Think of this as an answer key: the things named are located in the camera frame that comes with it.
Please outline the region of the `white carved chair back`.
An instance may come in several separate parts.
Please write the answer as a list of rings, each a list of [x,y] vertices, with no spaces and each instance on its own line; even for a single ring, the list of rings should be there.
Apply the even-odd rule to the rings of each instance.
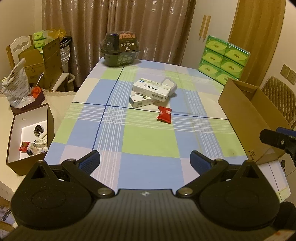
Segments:
[[[6,53],[9,59],[11,69],[19,62],[19,54],[25,50],[34,49],[32,36],[20,36],[6,47]]]

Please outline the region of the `brown cardboard box background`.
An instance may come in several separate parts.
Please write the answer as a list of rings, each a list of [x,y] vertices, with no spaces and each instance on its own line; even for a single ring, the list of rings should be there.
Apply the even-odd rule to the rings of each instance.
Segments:
[[[39,86],[51,90],[63,73],[59,38],[43,47],[43,54],[38,49],[26,49],[18,55],[19,60],[25,58],[25,71],[29,84],[35,85],[44,73]]]

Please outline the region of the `white bucket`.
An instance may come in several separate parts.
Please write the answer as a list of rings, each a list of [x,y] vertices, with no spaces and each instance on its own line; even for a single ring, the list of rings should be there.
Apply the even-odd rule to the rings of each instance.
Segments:
[[[64,73],[69,72],[69,60],[71,54],[70,44],[72,42],[71,36],[65,36],[60,42],[60,53],[61,53],[61,62],[62,69]]]

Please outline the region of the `dark green lidded basket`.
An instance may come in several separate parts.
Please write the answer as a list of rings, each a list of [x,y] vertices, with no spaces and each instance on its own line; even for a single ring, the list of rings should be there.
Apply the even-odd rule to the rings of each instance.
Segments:
[[[104,64],[109,67],[132,64],[139,52],[139,42],[134,32],[108,32],[100,44]]]

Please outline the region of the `green tissue packs left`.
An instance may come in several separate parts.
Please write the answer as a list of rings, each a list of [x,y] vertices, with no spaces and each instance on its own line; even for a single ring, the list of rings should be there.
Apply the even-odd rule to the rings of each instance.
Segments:
[[[43,54],[43,47],[51,42],[53,38],[49,35],[47,30],[39,31],[33,34],[34,49],[38,49]]]

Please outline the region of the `wooden door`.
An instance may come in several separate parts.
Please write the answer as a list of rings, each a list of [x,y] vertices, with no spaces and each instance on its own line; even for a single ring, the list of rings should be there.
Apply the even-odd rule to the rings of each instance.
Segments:
[[[241,81],[257,87],[272,61],[285,15],[285,0],[240,0],[228,41],[250,52]]]

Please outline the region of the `red candy packet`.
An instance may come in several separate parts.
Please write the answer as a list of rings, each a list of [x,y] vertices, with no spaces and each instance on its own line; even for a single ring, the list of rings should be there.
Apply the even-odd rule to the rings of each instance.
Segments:
[[[158,121],[171,124],[171,108],[159,106],[159,115],[157,116]]]

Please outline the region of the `brown hexagonal gift box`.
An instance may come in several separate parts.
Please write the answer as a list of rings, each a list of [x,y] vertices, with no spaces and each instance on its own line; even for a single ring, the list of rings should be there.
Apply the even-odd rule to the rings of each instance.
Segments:
[[[42,104],[44,100],[44,93],[41,92],[34,102],[27,106],[11,108],[14,117],[11,124],[6,165],[19,176],[27,174],[37,161],[43,160],[46,156],[45,152],[30,156],[19,150],[22,142],[34,142],[35,127],[40,125],[47,132],[48,146],[54,138],[54,118],[49,105]]]

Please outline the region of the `white medicine box bottom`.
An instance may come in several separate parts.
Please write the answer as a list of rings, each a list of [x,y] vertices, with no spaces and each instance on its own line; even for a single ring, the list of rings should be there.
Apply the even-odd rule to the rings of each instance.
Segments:
[[[129,104],[132,108],[139,108],[142,106],[159,103],[159,100],[148,97],[140,93],[134,93],[129,96]]]

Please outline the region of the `quilted brown chair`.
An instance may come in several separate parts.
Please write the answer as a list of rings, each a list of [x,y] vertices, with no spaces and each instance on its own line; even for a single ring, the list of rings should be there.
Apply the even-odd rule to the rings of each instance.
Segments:
[[[296,119],[295,93],[274,76],[268,78],[262,88],[262,92],[277,107],[293,130]]]

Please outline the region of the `open cardboard box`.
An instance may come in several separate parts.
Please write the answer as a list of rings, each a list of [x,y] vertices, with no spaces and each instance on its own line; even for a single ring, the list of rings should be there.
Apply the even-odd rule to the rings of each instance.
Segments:
[[[239,80],[227,80],[218,103],[231,123],[248,159],[256,164],[277,161],[284,151],[263,144],[263,129],[290,129],[278,108],[258,87]]]

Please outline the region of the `crumpled plastic bag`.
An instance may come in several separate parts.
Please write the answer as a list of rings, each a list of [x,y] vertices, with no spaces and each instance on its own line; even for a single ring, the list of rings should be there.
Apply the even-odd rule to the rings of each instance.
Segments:
[[[35,100],[31,97],[25,64],[26,60],[22,58],[2,83],[3,94],[13,108],[23,108]]]

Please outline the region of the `checkered tablecloth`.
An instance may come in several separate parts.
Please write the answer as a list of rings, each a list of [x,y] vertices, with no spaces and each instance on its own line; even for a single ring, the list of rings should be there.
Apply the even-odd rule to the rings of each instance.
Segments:
[[[131,107],[132,86],[140,78],[177,84],[164,103],[171,123],[157,120],[157,105]],[[198,176],[189,160],[193,150],[230,164],[246,160],[218,104],[222,90],[192,68],[144,60],[113,68],[100,60],[76,93],[45,160],[59,164],[97,150],[100,165],[92,177],[111,189],[176,191]]]

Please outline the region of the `brown curtain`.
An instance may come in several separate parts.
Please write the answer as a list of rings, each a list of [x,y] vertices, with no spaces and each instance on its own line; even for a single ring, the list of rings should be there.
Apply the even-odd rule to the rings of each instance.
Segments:
[[[43,1],[42,25],[71,36],[69,69],[78,89],[102,56],[100,44],[108,32],[134,32],[140,59],[180,65],[195,4],[187,0]]]

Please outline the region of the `green tissue pack stack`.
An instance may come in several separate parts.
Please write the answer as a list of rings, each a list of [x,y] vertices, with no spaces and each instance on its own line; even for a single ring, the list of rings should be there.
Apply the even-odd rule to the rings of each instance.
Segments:
[[[245,49],[209,35],[198,71],[225,85],[229,78],[241,78],[250,55]]]

